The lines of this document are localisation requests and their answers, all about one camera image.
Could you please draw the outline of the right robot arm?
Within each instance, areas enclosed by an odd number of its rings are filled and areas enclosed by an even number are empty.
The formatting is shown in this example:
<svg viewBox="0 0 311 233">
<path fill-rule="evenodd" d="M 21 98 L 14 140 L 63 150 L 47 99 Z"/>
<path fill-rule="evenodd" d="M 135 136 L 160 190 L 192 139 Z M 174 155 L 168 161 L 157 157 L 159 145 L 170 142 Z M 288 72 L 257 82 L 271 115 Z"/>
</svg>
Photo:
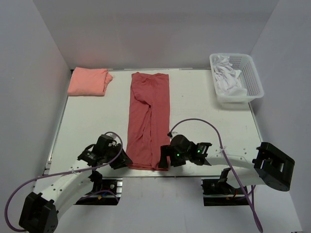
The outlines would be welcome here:
<svg viewBox="0 0 311 233">
<path fill-rule="evenodd" d="M 183 166 L 187 161 L 197 166 L 226 165 L 218 181 L 211 189 L 213 193 L 229 194 L 239 188 L 240 184 L 267 185 L 268 187 L 287 192 L 290 190 L 295 161 L 273 144 L 262 142 L 257 147 L 257 156 L 248 160 L 241 155 L 224 155 L 224 149 L 214 154 L 208 152 L 212 146 L 209 142 L 195 144 L 185 136 L 178 134 L 170 144 L 160 147 L 159 168 Z"/>
</svg>

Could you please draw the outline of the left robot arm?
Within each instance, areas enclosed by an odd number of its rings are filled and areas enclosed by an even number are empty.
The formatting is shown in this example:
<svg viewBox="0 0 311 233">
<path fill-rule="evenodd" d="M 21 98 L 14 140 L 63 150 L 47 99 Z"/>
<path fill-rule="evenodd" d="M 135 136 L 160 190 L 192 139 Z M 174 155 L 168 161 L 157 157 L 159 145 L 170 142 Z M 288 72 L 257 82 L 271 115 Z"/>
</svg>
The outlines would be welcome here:
<svg viewBox="0 0 311 233">
<path fill-rule="evenodd" d="M 52 233 L 61 216 L 86 195 L 104 191 L 99 168 L 109 165 L 119 169 L 131 163 L 123 143 L 115 132 L 99 136 L 96 144 L 87 146 L 66 172 L 39 193 L 30 193 L 24 202 L 19 225 L 30 233 Z"/>
</svg>

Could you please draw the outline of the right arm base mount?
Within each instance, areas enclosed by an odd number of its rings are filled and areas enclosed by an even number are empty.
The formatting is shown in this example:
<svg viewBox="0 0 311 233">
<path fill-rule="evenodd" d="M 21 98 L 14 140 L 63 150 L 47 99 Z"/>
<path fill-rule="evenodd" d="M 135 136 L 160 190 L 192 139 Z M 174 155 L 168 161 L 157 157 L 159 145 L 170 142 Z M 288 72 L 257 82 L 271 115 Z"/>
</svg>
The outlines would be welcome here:
<svg viewBox="0 0 311 233">
<path fill-rule="evenodd" d="M 241 188 L 234 188 L 218 179 L 202 179 L 203 203 L 205 207 L 246 206 L 248 202 Z"/>
</svg>

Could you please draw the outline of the red t-shirt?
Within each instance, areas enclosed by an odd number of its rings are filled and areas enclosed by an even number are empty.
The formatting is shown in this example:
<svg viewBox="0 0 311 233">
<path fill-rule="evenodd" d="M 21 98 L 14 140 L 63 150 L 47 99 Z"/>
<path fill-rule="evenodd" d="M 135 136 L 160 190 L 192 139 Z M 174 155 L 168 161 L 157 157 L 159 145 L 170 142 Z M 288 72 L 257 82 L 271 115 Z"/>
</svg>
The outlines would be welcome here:
<svg viewBox="0 0 311 233">
<path fill-rule="evenodd" d="M 161 170 L 160 147 L 170 143 L 169 75 L 133 73 L 126 154 L 137 170 Z"/>
</svg>

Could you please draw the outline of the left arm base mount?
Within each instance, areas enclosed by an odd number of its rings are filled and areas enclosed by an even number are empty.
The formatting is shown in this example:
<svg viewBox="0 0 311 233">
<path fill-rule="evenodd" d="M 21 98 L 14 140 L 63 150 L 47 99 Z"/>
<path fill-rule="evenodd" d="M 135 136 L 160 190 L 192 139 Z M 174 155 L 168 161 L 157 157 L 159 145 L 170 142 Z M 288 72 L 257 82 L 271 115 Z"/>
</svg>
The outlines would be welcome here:
<svg viewBox="0 0 311 233">
<path fill-rule="evenodd" d="M 122 178 L 102 178 L 75 205 L 116 206 L 121 199 Z"/>
</svg>

